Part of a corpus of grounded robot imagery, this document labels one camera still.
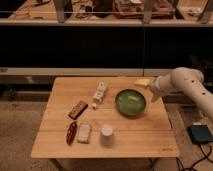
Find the table leg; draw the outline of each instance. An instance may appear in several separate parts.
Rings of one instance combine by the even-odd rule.
[[[160,160],[160,158],[154,158],[153,160],[149,158],[150,165],[149,165],[148,169],[153,170],[159,160]]]
[[[51,163],[59,170],[59,171],[67,171],[56,159],[49,159]]]

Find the white cup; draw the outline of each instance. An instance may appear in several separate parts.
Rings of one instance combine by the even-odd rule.
[[[100,143],[105,147],[111,147],[113,145],[114,134],[113,127],[109,124],[104,124],[101,127]]]

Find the floor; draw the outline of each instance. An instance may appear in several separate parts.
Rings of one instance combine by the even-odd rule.
[[[36,132],[39,128],[50,90],[2,89],[0,98],[0,171],[56,171],[47,159],[30,157]],[[213,124],[191,105],[168,103],[166,109],[174,130],[180,160],[185,167],[191,166],[202,158],[199,148],[192,145],[186,127],[195,121],[207,124],[213,133]],[[96,160],[60,160],[62,165],[74,171],[141,171],[147,170],[147,159],[96,159]],[[199,171],[212,171],[213,164],[207,160],[195,167]],[[178,171],[174,158],[159,160],[154,171]]]

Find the shelf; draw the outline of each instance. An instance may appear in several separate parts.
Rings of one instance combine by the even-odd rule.
[[[1,18],[0,25],[45,25],[45,26],[95,26],[95,27],[212,27],[213,17],[211,20],[204,24],[198,21],[198,17],[191,16],[189,14],[190,10],[199,9],[203,11],[207,0],[182,0],[179,1],[177,5],[176,12],[183,18],[178,18],[176,16],[173,19],[150,19],[150,21],[145,22],[142,19],[119,19],[115,15],[110,14],[105,18],[98,18],[96,16],[90,16],[84,19],[76,18],[76,14],[80,9],[82,3],[73,5],[73,12],[69,19],[64,22],[59,22],[54,5],[54,1],[51,0],[50,3],[32,7],[32,4],[36,4],[36,0],[27,0],[22,6],[14,11],[9,18]],[[92,5],[92,1],[84,3],[84,5]]]

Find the green bowl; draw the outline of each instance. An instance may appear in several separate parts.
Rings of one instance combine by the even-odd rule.
[[[136,116],[146,107],[144,96],[133,89],[120,91],[115,97],[115,103],[118,111],[126,116]]]

